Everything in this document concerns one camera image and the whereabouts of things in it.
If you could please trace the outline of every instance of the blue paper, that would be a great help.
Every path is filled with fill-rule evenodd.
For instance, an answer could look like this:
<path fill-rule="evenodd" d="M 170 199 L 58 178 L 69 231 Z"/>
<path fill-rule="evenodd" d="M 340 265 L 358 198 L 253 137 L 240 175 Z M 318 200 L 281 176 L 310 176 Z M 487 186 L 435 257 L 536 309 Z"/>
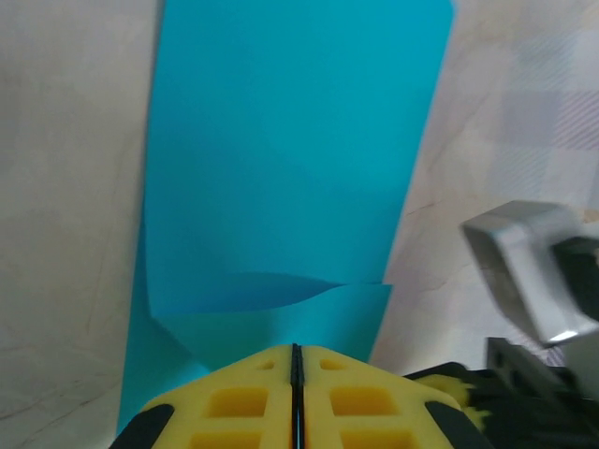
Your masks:
<path fill-rule="evenodd" d="M 324 345 L 367 360 L 390 289 L 388 285 L 342 287 L 262 313 L 172 315 L 167 322 L 182 327 L 181 345 L 150 316 L 145 262 L 144 245 L 139 245 L 119 430 L 151 398 L 277 344 Z M 191 354 L 184 349 L 186 342 L 200 351 Z"/>
<path fill-rule="evenodd" d="M 445 0 L 167 0 L 121 423 L 281 343 L 365 360 Z"/>

